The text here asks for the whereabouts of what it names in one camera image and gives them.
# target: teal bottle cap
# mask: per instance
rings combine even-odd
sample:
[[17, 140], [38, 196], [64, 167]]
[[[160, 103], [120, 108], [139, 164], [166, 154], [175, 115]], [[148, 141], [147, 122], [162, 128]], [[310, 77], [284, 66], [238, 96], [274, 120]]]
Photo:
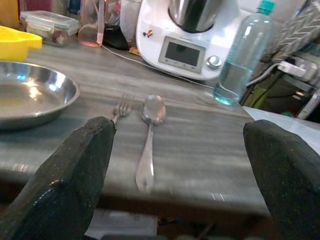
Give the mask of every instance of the teal bottle cap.
[[275, 7], [275, 3], [270, 0], [262, 0], [258, 7], [259, 10], [263, 10], [264, 12], [271, 13]]

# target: metal spoon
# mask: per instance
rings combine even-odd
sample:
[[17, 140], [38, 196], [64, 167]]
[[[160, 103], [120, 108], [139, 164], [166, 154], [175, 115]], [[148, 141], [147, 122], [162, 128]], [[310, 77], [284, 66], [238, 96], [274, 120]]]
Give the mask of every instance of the metal spoon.
[[135, 172], [135, 182], [139, 191], [148, 192], [154, 184], [154, 164], [152, 158], [152, 141], [154, 125], [162, 124], [166, 118], [166, 106], [160, 96], [150, 95], [144, 102], [142, 119], [149, 124], [142, 156]]

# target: metal bowl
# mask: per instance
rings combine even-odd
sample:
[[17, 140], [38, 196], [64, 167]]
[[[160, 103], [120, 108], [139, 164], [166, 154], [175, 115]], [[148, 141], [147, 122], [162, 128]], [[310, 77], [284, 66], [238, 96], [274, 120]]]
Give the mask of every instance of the metal bowl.
[[61, 72], [24, 62], [0, 61], [0, 130], [49, 122], [79, 94], [78, 85]]

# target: digital display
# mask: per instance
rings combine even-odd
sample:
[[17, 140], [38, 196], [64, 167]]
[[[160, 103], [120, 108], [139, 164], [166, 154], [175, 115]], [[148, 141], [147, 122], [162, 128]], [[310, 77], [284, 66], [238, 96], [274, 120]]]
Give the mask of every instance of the digital display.
[[184, 64], [197, 66], [199, 54], [199, 50], [169, 42], [166, 49], [165, 57]]

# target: gray countertop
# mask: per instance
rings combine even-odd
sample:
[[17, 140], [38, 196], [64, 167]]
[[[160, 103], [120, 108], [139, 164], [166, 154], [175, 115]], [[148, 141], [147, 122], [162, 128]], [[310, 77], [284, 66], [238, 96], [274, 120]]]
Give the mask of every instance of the gray countertop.
[[[161, 214], [166, 206], [185, 206], [195, 212], [268, 215], [242, 135], [244, 124], [252, 118], [239, 105], [220, 104], [212, 100], [208, 88], [122, 59], [103, 48], [44, 45], [31, 51], [26, 62], [70, 76], [79, 83], [81, 94], [53, 122], [1, 133], [0, 181], [25, 184], [72, 130], [92, 117], [111, 118], [123, 92], [131, 92], [135, 105], [132, 113], [117, 123], [100, 207], [148, 212], [143, 210], [145, 204], [154, 207], [153, 214]], [[164, 98], [167, 119], [154, 131], [153, 191], [140, 193], [135, 169], [148, 131], [140, 110], [151, 94]]]

